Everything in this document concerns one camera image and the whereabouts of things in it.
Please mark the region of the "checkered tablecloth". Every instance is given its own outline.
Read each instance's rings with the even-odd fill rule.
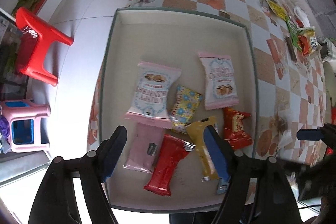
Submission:
[[[262,0],[129,0],[129,7],[171,7],[219,15],[246,25],[253,43],[259,88],[259,118],[256,158],[271,155],[313,164],[320,160],[321,142],[299,141],[301,128],[316,128],[324,123],[326,93],[320,55],[307,59],[297,52],[291,61],[285,45],[286,23],[273,12],[263,9]],[[276,0],[293,16],[289,0]],[[92,103],[88,149],[98,136],[100,78]],[[283,132],[278,128],[278,113],[288,110],[292,141],[278,149]],[[251,182],[248,197],[253,198],[256,184]]]

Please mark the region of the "pink snack bag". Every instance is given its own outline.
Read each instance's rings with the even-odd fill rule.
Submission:
[[[167,112],[167,95],[172,83],[180,77],[181,69],[149,62],[140,62],[138,67],[132,105],[124,117],[149,126],[172,129]]]
[[[198,52],[205,69],[205,109],[224,108],[239,103],[231,57]]]
[[[136,137],[132,143],[124,168],[152,173],[155,156],[159,153],[164,129],[138,123]]]

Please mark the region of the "snack package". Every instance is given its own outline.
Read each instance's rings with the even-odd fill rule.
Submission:
[[[199,157],[201,158],[204,176],[202,178],[202,181],[219,179],[219,176],[216,172],[215,166],[211,160],[209,151],[207,150],[203,139],[203,132],[207,126],[213,126],[215,129],[217,128],[217,121],[215,116],[211,116],[201,121],[193,122],[190,126],[186,128],[186,131],[193,143],[196,145],[195,149]]]
[[[202,99],[201,94],[178,85],[176,103],[170,113],[174,132],[185,133],[185,127],[191,123],[191,119]]]
[[[159,153],[164,129],[138,123],[136,137],[132,143],[124,168],[152,173],[155,156]]]
[[[287,20],[288,16],[284,8],[282,8],[279,4],[275,3],[273,0],[266,0],[269,7],[272,11],[281,19]]]
[[[144,189],[158,195],[171,196],[169,183],[174,170],[179,161],[184,159],[194,148],[195,145],[192,143],[165,134],[157,165],[151,180],[144,186]]]
[[[223,138],[229,142],[233,150],[252,145],[252,138],[244,132],[242,120],[251,117],[250,113],[240,112],[230,107],[223,109],[224,132]]]
[[[138,63],[138,81],[132,105],[125,118],[160,128],[172,128],[167,112],[169,87],[181,75],[181,69],[149,62]]]
[[[231,57],[198,52],[205,69],[205,109],[216,109],[239,103]]]
[[[292,43],[293,45],[299,49],[300,52],[302,52],[302,48],[299,45],[299,37],[298,37],[298,32],[297,32],[297,27],[296,25],[289,19],[286,19],[287,27],[289,29],[289,33],[291,35]]]
[[[317,39],[315,36],[315,27],[305,27],[297,29],[300,39],[300,45],[303,55],[309,55],[313,53],[312,47],[317,49]]]

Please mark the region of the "yellow package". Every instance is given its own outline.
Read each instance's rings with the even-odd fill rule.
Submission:
[[[282,8],[279,4],[276,4],[275,2],[271,0],[266,0],[269,7],[272,9],[272,11],[280,18],[282,18],[284,21],[287,19],[287,13],[284,8]]]
[[[203,139],[203,132],[207,126],[213,126],[215,129],[217,128],[217,121],[215,116],[210,116],[209,118],[203,119],[201,121],[193,122],[186,128],[188,135],[196,145],[195,150],[201,158],[204,175],[202,181],[219,179]]]

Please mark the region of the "red plastic stool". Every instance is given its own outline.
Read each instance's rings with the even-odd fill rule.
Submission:
[[[43,67],[45,56],[54,41],[71,46],[74,39],[60,32],[37,15],[20,7],[16,12],[16,25],[24,32],[37,35],[36,45],[27,63],[16,63],[16,69],[24,75],[56,86],[58,78]]]

